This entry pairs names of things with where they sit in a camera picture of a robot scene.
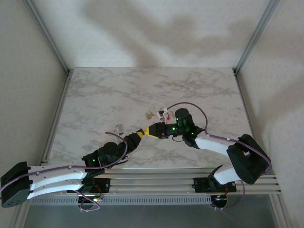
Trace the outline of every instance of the marble surface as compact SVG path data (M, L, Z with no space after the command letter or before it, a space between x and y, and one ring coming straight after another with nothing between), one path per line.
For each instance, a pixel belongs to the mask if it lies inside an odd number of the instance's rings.
M250 133L231 68L76 68L49 159L80 159L114 141L105 132L117 124L123 124L125 134L146 129L159 121L147 120L146 112L155 114L180 101L193 102L206 112L210 133L233 138ZM205 126L195 107L180 105L172 111L179 107L188 108L197 126ZM229 159L215 152L145 136L129 161L116 168L213 168L226 163Z

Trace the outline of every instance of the metal frame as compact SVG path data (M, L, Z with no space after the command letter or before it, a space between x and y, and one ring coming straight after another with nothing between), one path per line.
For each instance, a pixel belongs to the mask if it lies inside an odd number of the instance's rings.
M69 82L72 76L72 72L68 69L65 64L58 48L56 47L50 32L48 31L41 15L39 14L37 7L34 3L34 0L23 0L24 4L28 8L33 20L40 29L43 37L45 38L50 49L58 59L61 67L66 72L66 81L60 95L60 100L56 113L51 125L50 133L47 138L47 143L45 145L41 162L47 162L46 159L50 153L50 149L55 137L55 132L57 125L60 119L62 112L63 104L67 95L67 89ZM250 56L254 46L256 45L259 37L261 36L264 28L266 27L268 21L270 20L272 14L274 13L277 5L280 0L270 0L262 18L260 19L257 27L255 28L240 60L238 61L235 68L233 68L236 80L238 79L238 73L241 71L248 57ZM247 108L242 96L242 101L244 107ZM254 131L252 128L251 121L247 118L251 127L252 134L254 136ZM168 199L171 200L185 200L189 199L190 204L195 204L191 199L204 200L208 201L208 194L195 193L194 189L191 188L192 182L191 179L194 177L207 177L207 175L212 171L212 169L112 169L107 170L106 174L103 177L111 177L111 188L109 194L106 196L106 199L109 199L107 203L113 205L121 205L128 203L137 203L133 199L140 199L140 203L146 203L146 200L151 199L162 199L161 204L170 203ZM274 208L275 217L277 219L278 226L280 228L292 227L288 212L283 206L284 202L281 199L280 188L278 186L275 175L263 176L260 178L256 185L245 185L246 194L270 194L270 199ZM237 192L235 194L242 194L242 189L239 184L237 184ZM48 194L44 197L37 197L35 199L29 200L28 202L18 206L16 208L15 215L11 221L10 228L20 228L24 226L29 207L31 203L37 205L39 203L48 203L48 204L58 204L59 201L64 201L65 203L75 202L72 199L77 199L76 194L67 194L64 192L59 192L58 194Z
M245 65L248 57L250 56L253 48L257 44L258 39L262 35L267 23L269 22L271 16L273 15L274 11L276 10L276 7L278 6L280 0L270 0L260 21L258 22L253 34L250 37L250 40L241 56L239 59L236 67L234 68L235 75L237 76L238 73L241 71L243 66Z

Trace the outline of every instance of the white marble tabletop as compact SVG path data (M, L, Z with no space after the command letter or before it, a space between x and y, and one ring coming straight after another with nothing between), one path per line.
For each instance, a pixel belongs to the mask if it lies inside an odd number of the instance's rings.
M250 134L241 96L231 68L76 68L60 117L49 159L69 162L115 141L105 134L123 124L124 135L158 122L145 113L188 101L209 118L209 132L237 138ZM205 126L195 107L188 108L194 123ZM229 163L223 155L190 148L184 142L144 136L129 161L115 168L214 168Z

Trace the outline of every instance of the gray floor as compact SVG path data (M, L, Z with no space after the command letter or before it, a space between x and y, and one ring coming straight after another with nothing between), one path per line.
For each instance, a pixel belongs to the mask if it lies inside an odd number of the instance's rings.
M230 196L229 203L238 200ZM77 206L32 206L24 228L273 228L268 196L246 196L237 207L214 211L209 205L103 206L80 212Z

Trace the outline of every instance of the white wall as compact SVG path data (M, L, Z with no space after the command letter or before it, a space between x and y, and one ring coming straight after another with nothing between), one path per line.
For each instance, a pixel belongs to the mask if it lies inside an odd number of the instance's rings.
M241 78L295 228L304 227L303 12L303 0L281 0Z
M268 0L35 0L74 67L233 67Z
M0 7L0 176L37 165L65 75L21 0ZM8 227L15 208L0 208Z

